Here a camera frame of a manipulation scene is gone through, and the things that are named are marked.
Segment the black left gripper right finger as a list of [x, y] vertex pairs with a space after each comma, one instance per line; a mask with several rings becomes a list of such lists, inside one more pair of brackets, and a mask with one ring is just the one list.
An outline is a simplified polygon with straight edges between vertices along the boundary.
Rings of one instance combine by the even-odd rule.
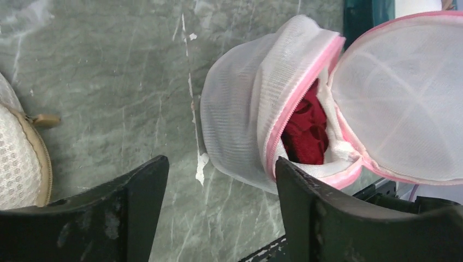
[[462, 261], [462, 206], [418, 196], [361, 200], [276, 162], [291, 261]]

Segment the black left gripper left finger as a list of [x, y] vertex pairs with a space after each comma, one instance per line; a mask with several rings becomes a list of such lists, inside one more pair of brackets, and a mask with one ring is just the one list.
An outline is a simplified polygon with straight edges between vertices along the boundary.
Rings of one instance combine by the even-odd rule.
[[169, 161], [134, 170], [44, 207], [1, 212], [1, 261], [148, 261]]

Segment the red and navy bra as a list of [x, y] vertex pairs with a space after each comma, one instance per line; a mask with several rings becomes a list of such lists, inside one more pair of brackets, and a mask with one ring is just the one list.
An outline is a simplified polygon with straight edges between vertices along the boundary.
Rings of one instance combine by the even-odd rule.
[[290, 117], [281, 139], [289, 160], [321, 165], [329, 146], [327, 116], [318, 98], [318, 80], [304, 95]]

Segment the beige mesh laundry bag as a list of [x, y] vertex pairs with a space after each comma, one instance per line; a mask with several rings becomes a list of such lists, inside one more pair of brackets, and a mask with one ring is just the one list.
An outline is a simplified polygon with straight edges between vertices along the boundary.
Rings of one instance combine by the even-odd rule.
[[60, 122], [57, 115], [27, 115], [10, 83], [1, 77], [1, 210], [49, 203], [52, 164], [38, 128]]

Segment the pink rimmed mesh laundry bag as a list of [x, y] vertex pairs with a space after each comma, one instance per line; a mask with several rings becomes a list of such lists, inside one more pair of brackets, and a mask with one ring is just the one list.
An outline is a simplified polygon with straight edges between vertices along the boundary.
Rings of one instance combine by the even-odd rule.
[[395, 181], [462, 183], [462, 12], [432, 11], [344, 38], [297, 15], [238, 45], [201, 94], [205, 148], [220, 172], [276, 193], [281, 135], [312, 84], [327, 116], [324, 163], [292, 162], [342, 189], [362, 168]]

